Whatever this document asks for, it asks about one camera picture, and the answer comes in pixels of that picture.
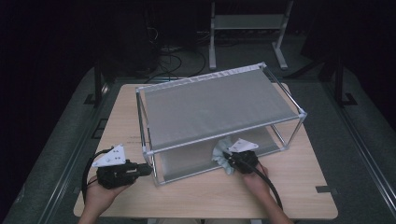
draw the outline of human hand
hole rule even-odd
[[[262,166],[260,163],[257,164],[256,169],[262,174],[268,176],[268,169]],[[269,186],[256,173],[252,172],[250,174],[244,174],[242,175],[242,178],[249,191],[256,197],[260,198],[270,195]]]
[[[104,213],[116,197],[128,189],[131,185],[121,186],[115,189],[105,189],[97,182],[96,175],[89,181],[84,211],[78,223],[94,223],[94,221]]]

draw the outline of white paper tag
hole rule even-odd
[[[256,149],[258,148],[259,145],[255,144],[255,143],[251,143],[247,140],[244,140],[242,138],[239,138],[238,141],[236,141],[231,147],[229,147],[228,149],[231,152],[243,152],[243,151],[248,151],[248,150],[252,150],[252,149]]]
[[[123,145],[119,144],[118,146],[111,149],[104,156],[102,156],[99,160],[95,161],[92,164],[92,167],[104,167],[104,166],[112,166],[112,165],[121,165],[125,164],[125,152],[123,149]]]

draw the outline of black cord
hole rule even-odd
[[[81,192],[82,192],[82,198],[83,198],[83,200],[84,200],[84,203],[85,203],[85,196],[86,196],[86,194],[87,194],[87,187],[88,187],[91,183],[93,183],[94,181],[97,180],[97,179],[96,179],[96,180],[93,180],[92,182],[90,182],[90,183],[87,184],[88,172],[89,172],[90,169],[91,169],[93,160],[94,160],[96,157],[98,157],[100,154],[109,152],[111,149],[113,149],[113,147],[110,148],[110,149],[105,149],[105,150],[102,150],[102,151],[100,151],[100,152],[97,152],[97,153],[95,153],[95,154],[93,155],[93,157],[90,157],[90,158],[88,159],[87,164],[85,165],[85,169],[84,169],[84,172],[83,172],[83,174],[82,174],[82,180],[81,180]]]
[[[271,180],[266,175],[264,175],[262,172],[260,172],[256,167],[253,167],[249,163],[247,163],[243,160],[240,160],[239,162],[244,163],[244,165],[249,167],[252,171],[254,171],[254,173],[256,173],[259,177],[261,177],[262,180],[265,181],[265,183],[267,183],[267,185],[270,187],[271,191],[274,193],[277,205],[283,210],[283,205],[282,205],[282,202],[280,201],[279,194],[277,193],[277,190],[276,190],[274,184],[271,182]]]

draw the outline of metal stand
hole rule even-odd
[[[347,100],[343,100],[344,66],[341,60],[341,56],[337,52],[331,52],[284,78],[300,77],[304,73],[308,72],[309,70],[315,68],[318,65],[321,65],[322,63],[324,63],[324,65],[320,70],[318,79],[323,82],[329,82],[332,80],[332,76],[335,74],[334,99],[337,104],[340,107],[344,107],[344,105],[357,105],[356,100],[350,93],[346,93]]]
[[[215,2],[212,2],[210,21],[209,68],[216,69],[215,31],[217,30],[279,30],[279,37],[273,42],[273,49],[282,70],[288,69],[285,58],[280,50],[286,27],[288,26],[293,0],[289,0],[284,14],[274,15],[216,15]]]

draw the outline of black stand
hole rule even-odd
[[[334,99],[340,107],[344,105],[357,105],[356,100],[352,94],[346,93],[347,100],[343,100],[343,80],[344,80],[344,66],[341,60],[341,56],[336,52],[331,52],[312,63],[304,66],[297,72],[285,76],[284,78],[297,78],[315,68],[316,66],[324,63],[323,67],[318,74],[318,79],[322,82],[330,82],[332,76],[335,74],[335,87],[334,87]]]

